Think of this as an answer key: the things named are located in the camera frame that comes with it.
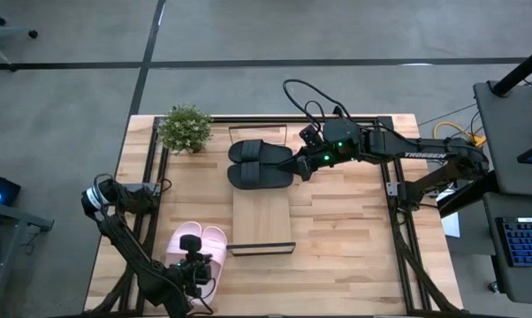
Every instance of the black slipper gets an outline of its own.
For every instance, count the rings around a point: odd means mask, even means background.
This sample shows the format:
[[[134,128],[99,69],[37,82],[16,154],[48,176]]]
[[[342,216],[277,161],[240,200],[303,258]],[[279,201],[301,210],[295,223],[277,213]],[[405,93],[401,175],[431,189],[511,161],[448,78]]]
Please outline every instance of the black slipper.
[[[272,145],[263,140],[243,140],[229,148],[229,159],[234,163],[281,163],[293,155],[288,147]]]
[[[234,164],[227,170],[227,177],[242,190],[281,188],[293,183],[292,173],[258,162]]]

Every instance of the keyboard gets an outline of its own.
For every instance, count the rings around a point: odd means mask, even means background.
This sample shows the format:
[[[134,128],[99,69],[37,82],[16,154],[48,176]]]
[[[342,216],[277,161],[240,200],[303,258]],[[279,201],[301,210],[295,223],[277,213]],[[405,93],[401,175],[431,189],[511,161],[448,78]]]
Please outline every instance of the keyboard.
[[[532,217],[499,218],[498,226],[512,267],[532,267]]]

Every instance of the paper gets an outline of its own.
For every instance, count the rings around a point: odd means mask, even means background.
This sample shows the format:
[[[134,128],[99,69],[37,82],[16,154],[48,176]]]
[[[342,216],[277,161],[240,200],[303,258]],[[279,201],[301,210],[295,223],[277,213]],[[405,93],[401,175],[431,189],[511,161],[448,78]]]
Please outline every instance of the paper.
[[[453,193],[451,189],[446,189],[437,196],[437,201],[443,199],[445,196]],[[449,216],[441,219],[443,223],[443,231],[445,235],[460,238],[460,226],[459,226],[459,212],[455,212]]]
[[[459,212],[454,212],[449,216],[443,217],[441,222],[443,222],[445,235],[460,238]]]

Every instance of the potted plant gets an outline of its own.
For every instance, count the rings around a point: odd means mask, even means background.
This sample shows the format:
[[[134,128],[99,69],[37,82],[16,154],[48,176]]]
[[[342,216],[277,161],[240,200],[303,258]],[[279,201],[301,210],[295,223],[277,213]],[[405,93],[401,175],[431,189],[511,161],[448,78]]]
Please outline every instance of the potted plant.
[[[211,116],[195,105],[181,103],[172,107],[160,122],[158,135],[164,146],[176,154],[182,150],[195,154],[211,138],[211,121]]]

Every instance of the wooden table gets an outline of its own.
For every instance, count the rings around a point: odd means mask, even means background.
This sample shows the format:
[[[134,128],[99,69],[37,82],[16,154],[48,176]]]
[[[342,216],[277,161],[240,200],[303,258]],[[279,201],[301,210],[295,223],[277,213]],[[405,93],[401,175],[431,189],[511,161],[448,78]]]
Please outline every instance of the wooden table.
[[[387,116],[392,117],[394,128],[401,134],[419,136],[414,115]],[[153,120],[152,116],[131,118],[118,166],[119,182],[141,182]],[[203,227],[218,226],[231,239],[232,186],[226,177],[226,169],[232,164],[226,154],[231,145],[228,126],[213,124],[214,136],[203,153],[168,157],[166,177],[173,187],[163,194],[153,258],[164,261],[171,234],[186,221],[197,221]],[[303,145],[298,135],[303,126],[288,124],[287,146],[294,152]],[[252,131],[245,131],[244,136],[236,132],[233,138],[253,138]],[[283,129],[260,133],[254,138],[268,142],[284,138]],[[156,154],[152,180],[156,178],[158,158]],[[402,165],[406,180],[428,173],[424,160],[404,159]],[[292,239],[297,243],[294,253],[229,256],[211,304],[216,314],[404,314],[380,167],[350,162],[323,168],[308,182],[296,176],[288,191]],[[414,223],[424,268],[441,292],[455,306],[462,307],[438,212],[422,208],[414,214]],[[86,309],[103,300],[124,268],[118,252],[102,238]],[[418,304],[417,284],[411,274]],[[147,302],[145,314],[165,314],[165,310]]]

